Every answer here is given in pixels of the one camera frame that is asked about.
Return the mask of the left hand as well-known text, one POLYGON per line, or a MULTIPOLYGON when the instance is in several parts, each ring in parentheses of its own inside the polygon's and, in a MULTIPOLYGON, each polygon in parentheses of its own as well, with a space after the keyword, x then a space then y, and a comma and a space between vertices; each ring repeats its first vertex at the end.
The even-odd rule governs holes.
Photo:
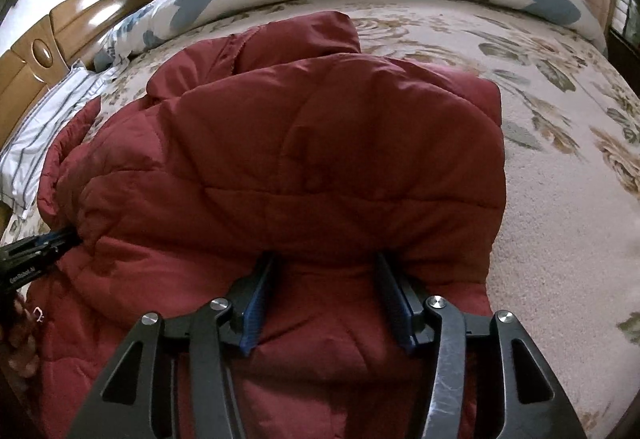
POLYGON ((1 371, 8 374, 11 381, 26 381, 38 370, 39 355, 36 320, 21 293, 13 300, 10 320, 8 326, 1 326, 1 371))

